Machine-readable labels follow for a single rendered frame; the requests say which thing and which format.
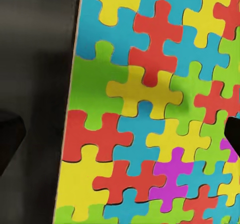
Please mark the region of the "jigsaw puzzle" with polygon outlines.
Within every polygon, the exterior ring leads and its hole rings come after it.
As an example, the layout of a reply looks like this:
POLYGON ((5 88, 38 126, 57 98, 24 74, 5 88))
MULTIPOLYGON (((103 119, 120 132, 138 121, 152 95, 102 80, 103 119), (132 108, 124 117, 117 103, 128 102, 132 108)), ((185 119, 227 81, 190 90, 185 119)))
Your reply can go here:
POLYGON ((52 224, 240 224, 240 0, 80 0, 52 224))

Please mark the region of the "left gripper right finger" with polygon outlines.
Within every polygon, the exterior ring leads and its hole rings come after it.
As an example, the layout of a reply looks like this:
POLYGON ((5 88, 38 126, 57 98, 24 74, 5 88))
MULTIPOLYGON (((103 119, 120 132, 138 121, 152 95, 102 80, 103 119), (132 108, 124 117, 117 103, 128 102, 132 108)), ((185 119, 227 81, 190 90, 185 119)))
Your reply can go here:
POLYGON ((240 157, 240 119, 229 117, 227 119, 224 135, 240 157))

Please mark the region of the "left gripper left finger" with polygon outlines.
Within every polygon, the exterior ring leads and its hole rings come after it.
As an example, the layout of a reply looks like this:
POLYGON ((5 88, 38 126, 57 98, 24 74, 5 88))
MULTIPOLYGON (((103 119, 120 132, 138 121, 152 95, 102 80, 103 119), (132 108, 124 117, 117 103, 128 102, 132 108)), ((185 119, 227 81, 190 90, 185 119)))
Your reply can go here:
POLYGON ((21 117, 0 122, 0 177, 26 136, 21 117))

